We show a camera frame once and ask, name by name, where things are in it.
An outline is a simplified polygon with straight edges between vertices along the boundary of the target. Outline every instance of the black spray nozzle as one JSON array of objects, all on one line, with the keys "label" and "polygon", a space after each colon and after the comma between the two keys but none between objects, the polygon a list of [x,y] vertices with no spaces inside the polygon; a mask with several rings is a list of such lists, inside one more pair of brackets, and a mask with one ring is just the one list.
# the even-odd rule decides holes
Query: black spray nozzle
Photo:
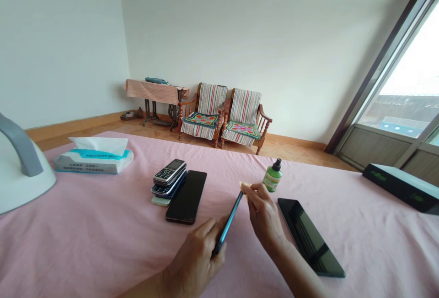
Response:
[{"label": "black spray nozzle", "polygon": [[271,167],[274,171],[279,171],[280,170],[280,163],[282,162],[282,160],[280,158],[278,158],[276,160],[276,163],[273,164],[273,166]]}]

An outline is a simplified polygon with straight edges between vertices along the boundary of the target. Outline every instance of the tissue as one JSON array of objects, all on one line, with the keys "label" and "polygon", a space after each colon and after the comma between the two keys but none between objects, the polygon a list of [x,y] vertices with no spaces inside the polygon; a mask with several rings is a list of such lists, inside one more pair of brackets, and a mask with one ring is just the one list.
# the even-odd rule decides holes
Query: tissue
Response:
[{"label": "tissue", "polygon": [[134,159],[127,138],[69,138],[76,148],[54,159],[55,171],[121,173]]}]

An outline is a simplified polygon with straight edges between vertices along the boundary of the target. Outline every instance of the white lamp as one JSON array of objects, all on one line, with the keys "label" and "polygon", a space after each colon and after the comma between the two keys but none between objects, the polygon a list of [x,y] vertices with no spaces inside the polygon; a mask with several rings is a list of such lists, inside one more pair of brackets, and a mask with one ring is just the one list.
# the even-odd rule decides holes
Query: white lamp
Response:
[{"label": "white lamp", "polygon": [[36,199],[55,182],[43,152],[0,113],[0,214]]}]

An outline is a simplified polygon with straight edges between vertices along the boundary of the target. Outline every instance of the green spray bottle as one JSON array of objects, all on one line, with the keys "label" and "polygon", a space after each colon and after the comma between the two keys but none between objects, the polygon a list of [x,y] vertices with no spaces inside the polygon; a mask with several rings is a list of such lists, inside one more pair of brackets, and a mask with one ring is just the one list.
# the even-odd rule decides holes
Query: green spray bottle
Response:
[{"label": "green spray bottle", "polygon": [[278,158],[273,166],[267,168],[265,173],[264,181],[262,182],[270,192],[275,192],[282,178],[282,171],[280,170],[280,163],[282,160]]}]

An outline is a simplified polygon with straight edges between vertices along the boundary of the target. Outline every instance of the white wall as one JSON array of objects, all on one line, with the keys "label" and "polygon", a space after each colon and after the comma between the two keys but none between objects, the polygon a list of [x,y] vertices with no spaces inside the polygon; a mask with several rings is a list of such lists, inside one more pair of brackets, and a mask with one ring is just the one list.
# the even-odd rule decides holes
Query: white wall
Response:
[{"label": "white wall", "polygon": [[131,78],[261,91],[270,133],[328,143],[407,2],[122,0]]},{"label": "white wall", "polygon": [[0,0],[0,16],[5,116],[32,128],[133,106],[120,0]]}]

